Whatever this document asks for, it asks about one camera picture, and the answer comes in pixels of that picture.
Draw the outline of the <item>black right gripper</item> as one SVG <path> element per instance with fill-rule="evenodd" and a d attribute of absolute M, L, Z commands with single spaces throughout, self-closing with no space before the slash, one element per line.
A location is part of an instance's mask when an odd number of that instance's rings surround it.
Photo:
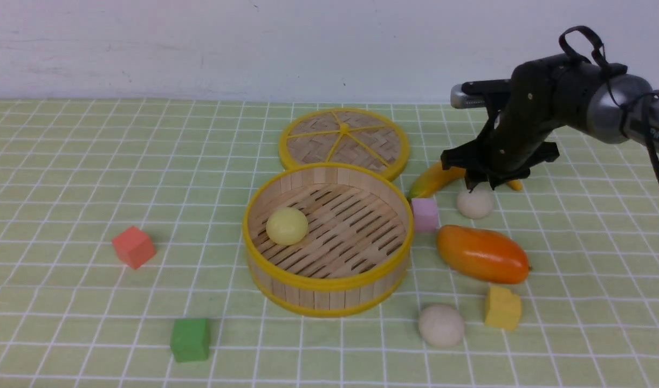
<path fill-rule="evenodd" d="M 517 66 L 504 106 L 485 107 L 488 121 L 483 129 L 471 142 L 444 150 L 442 168 L 466 169 L 468 191 L 484 181 L 493 191 L 503 184 L 515 191 L 516 179 L 528 177 L 531 167 L 555 160 L 557 147 L 545 139 L 557 127 L 552 118 L 554 71 L 564 63 L 563 57 L 546 57 Z"/>

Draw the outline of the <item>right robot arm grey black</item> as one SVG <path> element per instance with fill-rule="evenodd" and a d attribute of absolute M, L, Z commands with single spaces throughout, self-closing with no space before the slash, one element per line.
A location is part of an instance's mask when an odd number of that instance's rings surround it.
<path fill-rule="evenodd" d="M 528 61 L 509 79 L 466 82 L 452 89 L 456 108 L 485 106 L 488 121 L 471 142 L 441 153 L 441 168 L 465 170 L 465 183 L 492 188 L 525 179 L 559 157 L 547 137 L 567 126 L 603 143 L 653 139 L 659 155 L 659 99 L 642 77 L 613 64 L 608 76 L 586 60 L 559 54 Z M 647 98 L 653 98 L 648 109 Z"/>

